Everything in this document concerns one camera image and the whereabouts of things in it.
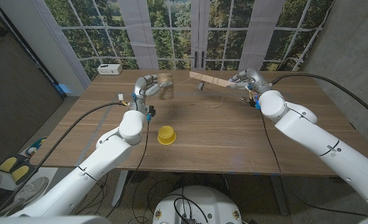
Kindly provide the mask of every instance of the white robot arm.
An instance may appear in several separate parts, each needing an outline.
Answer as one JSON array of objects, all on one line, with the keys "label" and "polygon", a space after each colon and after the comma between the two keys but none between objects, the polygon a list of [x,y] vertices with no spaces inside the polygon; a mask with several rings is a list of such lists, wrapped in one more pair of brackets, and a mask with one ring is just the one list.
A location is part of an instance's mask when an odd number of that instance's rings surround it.
[{"label": "white robot arm", "polygon": [[231,81],[236,84],[230,88],[249,88],[260,93],[262,114],[286,136],[316,154],[368,203],[368,158],[316,125],[317,118],[309,109],[285,101],[254,69],[238,73]]},{"label": "white robot arm", "polygon": [[11,215],[52,217],[68,215],[107,172],[125,161],[132,147],[141,142],[144,123],[150,121],[153,107],[145,105],[145,97],[156,94],[161,87],[172,83],[157,84],[156,75],[147,75],[137,80],[132,94],[131,110],[124,113],[119,127],[102,135],[96,150],[78,167],[70,172],[42,198]]}]

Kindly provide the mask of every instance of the wooden table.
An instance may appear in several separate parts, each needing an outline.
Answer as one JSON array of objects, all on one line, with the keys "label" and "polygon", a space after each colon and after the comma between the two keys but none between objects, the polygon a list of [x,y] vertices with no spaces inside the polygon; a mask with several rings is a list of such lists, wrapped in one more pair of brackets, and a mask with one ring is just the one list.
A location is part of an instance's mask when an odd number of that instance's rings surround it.
[{"label": "wooden table", "polygon": [[[33,156],[31,163],[38,164],[57,139],[83,113],[96,106],[117,101],[118,93],[123,93],[125,100],[130,101],[134,83],[139,77],[163,72],[173,73],[175,97],[172,100],[160,100],[155,95],[146,100],[147,105],[155,106],[156,116],[150,123],[148,148],[139,170],[278,173],[264,133],[260,111],[240,100],[241,96],[249,96],[248,93],[244,90],[209,86],[207,83],[205,89],[199,91],[199,81],[188,80],[189,71],[125,70],[118,76],[98,75]],[[237,72],[203,73],[228,79]],[[288,72],[261,73],[271,81]],[[312,110],[318,117],[319,126],[368,157],[368,143],[312,78],[285,78],[274,88],[281,91],[287,101]],[[219,106],[179,108],[189,104]],[[96,141],[102,134],[119,125],[125,111],[126,107],[110,106],[85,117],[60,143],[44,166],[74,167],[79,164],[95,150]],[[317,156],[275,129],[271,121],[266,119],[266,123],[284,175],[335,175]],[[158,129],[164,125],[173,127],[177,134],[177,140],[170,146],[163,146],[157,141]],[[145,141],[142,141],[133,149],[130,158],[117,168],[135,169],[144,146]]]}]

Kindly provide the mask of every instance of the gray wall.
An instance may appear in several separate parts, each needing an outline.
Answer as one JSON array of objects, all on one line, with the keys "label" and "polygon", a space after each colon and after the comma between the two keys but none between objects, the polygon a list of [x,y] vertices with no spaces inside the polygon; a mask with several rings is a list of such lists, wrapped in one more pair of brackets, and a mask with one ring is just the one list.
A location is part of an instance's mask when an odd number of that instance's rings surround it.
[{"label": "gray wall", "polygon": [[[368,104],[368,1],[336,1],[301,69],[338,82]],[[331,84],[318,83],[368,140],[368,111]]]},{"label": "gray wall", "polygon": [[0,7],[65,93],[68,96],[80,96],[85,88],[47,29],[32,0],[3,0],[0,1]]}]

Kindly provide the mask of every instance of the yellow cup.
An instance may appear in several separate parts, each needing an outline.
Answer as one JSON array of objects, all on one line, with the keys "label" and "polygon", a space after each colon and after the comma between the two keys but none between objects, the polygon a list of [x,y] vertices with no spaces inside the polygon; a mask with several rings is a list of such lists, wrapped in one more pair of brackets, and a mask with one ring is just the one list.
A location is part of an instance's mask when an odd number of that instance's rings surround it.
[{"label": "yellow cup", "polygon": [[158,131],[158,142],[167,146],[176,141],[176,133],[170,126],[163,126]]}]

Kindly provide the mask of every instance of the forest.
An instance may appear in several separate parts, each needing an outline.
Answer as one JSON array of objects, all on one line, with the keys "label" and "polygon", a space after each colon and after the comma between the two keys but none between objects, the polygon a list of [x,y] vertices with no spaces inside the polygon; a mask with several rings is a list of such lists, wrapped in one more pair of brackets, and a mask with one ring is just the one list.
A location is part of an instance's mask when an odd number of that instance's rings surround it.
[{"label": "forest", "polygon": [[[312,0],[299,25],[307,0],[287,0],[276,27],[314,29],[322,23],[332,1]],[[100,62],[121,63],[123,69],[138,69],[117,0],[95,0],[97,8],[92,0],[71,0],[79,19],[67,0],[45,2],[91,80],[97,75]],[[147,0],[147,5],[159,69],[189,70],[191,0]],[[238,69],[253,6],[254,0],[234,0],[232,8],[231,0],[210,0],[206,54],[212,61],[206,60],[207,70],[220,70],[223,60],[225,70]],[[92,26],[92,29],[81,26]],[[261,70],[292,70],[296,64],[293,58],[302,56],[314,33],[314,30],[296,33],[276,29],[265,60],[279,62],[264,62]],[[310,49],[302,60],[306,59]]]}]

